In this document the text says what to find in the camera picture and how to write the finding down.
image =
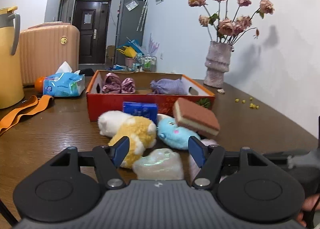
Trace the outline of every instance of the vase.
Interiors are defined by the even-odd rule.
[[[204,79],[205,85],[222,88],[224,73],[229,72],[231,50],[232,46],[229,44],[210,42],[205,62],[205,66],[208,68]]]

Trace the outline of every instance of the dark brown door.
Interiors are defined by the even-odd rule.
[[[111,0],[76,0],[73,25],[80,31],[80,64],[104,64]]]

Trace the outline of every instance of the blue box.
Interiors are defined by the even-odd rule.
[[[148,118],[157,124],[158,105],[155,103],[123,102],[123,112]]]

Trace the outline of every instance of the yellow bag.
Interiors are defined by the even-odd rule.
[[[132,58],[132,59],[136,57],[137,52],[132,47],[124,46],[124,48],[125,48],[124,50],[121,50],[119,48],[117,48],[117,50],[120,53],[124,54],[126,57],[129,57],[129,58]]]

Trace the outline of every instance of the pink decorative plant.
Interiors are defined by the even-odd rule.
[[[213,15],[209,13],[206,7],[208,5],[206,3],[206,0],[189,0],[189,6],[191,7],[203,6],[209,16],[207,17],[207,16],[201,15],[199,17],[200,25],[208,28],[208,33],[211,41],[212,41],[212,36],[209,30],[209,25],[212,25],[217,32],[217,42],[227,43],[229,45],[234,45],[246,32],[252,29],[256,29],[256,34],[254,36],[255,38],[258,38],[259,30],[256,27],[250,28],[252,26],[252,18],[255,16],[255,14],[259,14],[263,19],[265,14],[273,14],[275,10],[270,0],[261,0],[260,7],[254,12],[252,16],[236,17],[240,10],[240,7],[243,7],[243,6],[248,7],[249,5],[252,4],[250,0],[237,0],[237,3],[239,6],[235,16],[233,17],[233,20],[231,20],[228,18],[228,1],[229,0],[214,0],[214,1],[218,2],[219,10],[217,13]],[[226,15],[224,16],[224,18],[221,18],[220,7],[221,7],[221,2],[223,1],[226,2]]]

